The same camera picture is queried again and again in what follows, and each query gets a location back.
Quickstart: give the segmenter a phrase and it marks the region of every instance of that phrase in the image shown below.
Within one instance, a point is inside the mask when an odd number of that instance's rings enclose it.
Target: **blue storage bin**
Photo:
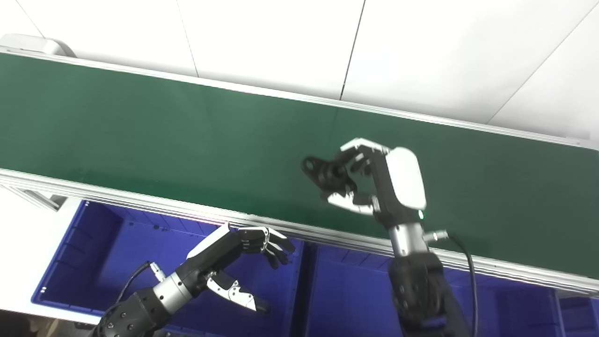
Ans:
[[[67,230],[32,301],[101,316],[131,273],[155,261],[168,275],[216,226],[115,206],[84,202]],[[303,243],[291,264],[272,270],[260,254],[244,254],[226,268],[241,285],[267,300],[267,314],[249,311],[205,291],[177,312],[168,330],[223,337],[288,336],[295,305]],[[143,272],[125,297],[156,285]]]
[[[566,337],[599,337],[599,300],[560,299]]]
[[[318,246],[313,256],[306,337],[397,337],[401,330],[391,302],[389,258]],[[467,272],[446,269],[446,278],[471,321]],[[563,337],[555,291],[477,275],[479,337]]]

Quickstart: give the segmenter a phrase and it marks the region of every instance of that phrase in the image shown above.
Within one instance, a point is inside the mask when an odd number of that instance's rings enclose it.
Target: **white floor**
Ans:
[[[52,212],[0,188],[1,310],[98,324],[98,317],[31,303],[80,202],[69,198],[58,212]]]

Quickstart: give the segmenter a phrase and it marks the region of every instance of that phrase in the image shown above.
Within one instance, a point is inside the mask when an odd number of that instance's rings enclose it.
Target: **connector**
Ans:
[[[156,277],[158,282],[162,282],[165,278],[167,278],[167,276],[164,275],[164,272],[160,270],[160,267],[156,262],[150,263],[150,268],[152,269],[152,272],[154,273],[154,276]]]
[[[438,231],[432,231],[430,233],[425,233],[422,236],[422,239],[428,243],[428,242],[433,242],[433,241],[439,241],[439,240],[444,240],[449,238],[449,234],[447,233],[446,230],[438,230]]]

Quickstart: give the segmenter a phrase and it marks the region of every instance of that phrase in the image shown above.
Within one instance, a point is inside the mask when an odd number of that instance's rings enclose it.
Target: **cable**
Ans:
[[[474,263],[472,262],[472,256],[466,249],[466,245],[460,240],[456,234],[447,233],[447,237],[453,241],[466,255],[468,260],[468,269],[470,270],[470,283],[472,286],[472,337],[476,337],[479,330],[479,299],[476,291],[476,277],[474,274]]]
[[[150,267],[149,261],[146,261],[141,266],[137,267],[135,272],[133,272],[133,274],[131,274],[131,277],[129,277],[129,279],[127,280],[127,283],[125,283],[125,286],[123,287],[123,289],[120,291],[120,294],[117,297],[116,302],[114,304],[117,304],[120,302],[120,300],[123,298],[123,295],[127,291],[127,288],[129,288],[129,286],[131,285],[131,282],[133,282],[133,280],[135,280],[135,278],[137,276],[139,276],[139,274],[141,274],[142,271],[148,269],[149,267]]]

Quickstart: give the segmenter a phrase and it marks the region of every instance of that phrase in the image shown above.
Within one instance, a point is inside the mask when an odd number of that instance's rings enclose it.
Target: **robotic arm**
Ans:
[[[302,169],[328,203],[372,215],[388,231],[394,252],[388,274],[404,336],[468,336],[443,265],[427,244],[447,233],[425,234],[420,224],[426,198],[416,155],[366,139],[353,139],[340,150],[332,161],[307,157]],[[375,195],[358,192],[348,164],[352,173],[372,175]]]
[[[92,337],[142,337],[164,327],[183,305],[209,289],[253,311],[268,311],[268,303],[254,296],[239,282],[222,272],[242,253],[264,254],[273,269],[288,264],[287,252],[295,247],[284,235],[267,227],[220,226],[202,240],[187,260],[168,277],[155,263],[159,280],[153,288],[136,291],[111,306],[92,331]]]

